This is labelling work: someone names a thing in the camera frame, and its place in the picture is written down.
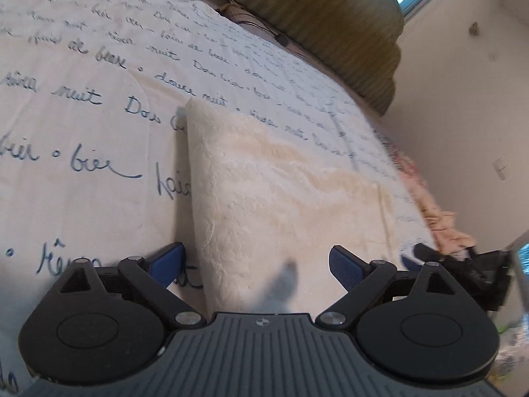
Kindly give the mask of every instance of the bed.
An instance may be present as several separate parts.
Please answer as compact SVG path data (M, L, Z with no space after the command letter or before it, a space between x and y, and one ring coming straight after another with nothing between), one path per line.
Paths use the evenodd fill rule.
M0 395L30 384L18 331L72 259L112 265L182 241L187 274L173 290L203 306L190 97L383 185L400 254L433 245L344 89L201 1L0 0L0 47Z

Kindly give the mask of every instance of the peach ruffled cloth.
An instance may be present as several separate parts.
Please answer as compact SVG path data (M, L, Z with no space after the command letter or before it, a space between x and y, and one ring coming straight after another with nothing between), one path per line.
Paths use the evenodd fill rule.
M475 246L476 241L472 236L462 233L454 227L456 213L445 212L438 206L413 160L393 143L380 134L378 135L393 164L397 167L400 179L421 210L424 221L437 243L437 250L443 254L454 255L465 248Z

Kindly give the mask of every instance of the cream fleece blanket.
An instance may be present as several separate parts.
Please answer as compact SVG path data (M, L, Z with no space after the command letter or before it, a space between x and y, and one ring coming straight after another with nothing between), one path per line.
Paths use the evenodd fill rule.
M192 209L209 313L310 312L345 290L329 271L341 244L399 265L391 198L378 184L273 136L266 121L186 107Z

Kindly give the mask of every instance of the triangular cutout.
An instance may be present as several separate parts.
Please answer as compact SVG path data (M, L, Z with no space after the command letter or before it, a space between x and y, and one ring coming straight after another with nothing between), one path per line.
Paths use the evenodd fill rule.
M67 283L65 283L62 287L61 292L63 294L67 294L78 293L81 291L90 291L90 285L86 278L85 271L82 268L79 268L73 272Z
M450 294L454 295L454 291L448 286L439 273L432 273L428 281L427 293Z

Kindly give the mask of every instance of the upholstered headboard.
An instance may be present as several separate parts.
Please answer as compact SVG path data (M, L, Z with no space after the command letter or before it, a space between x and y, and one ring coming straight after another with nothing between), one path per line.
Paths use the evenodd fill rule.
M322 60L383 115L395 94L397 0L235 0Z

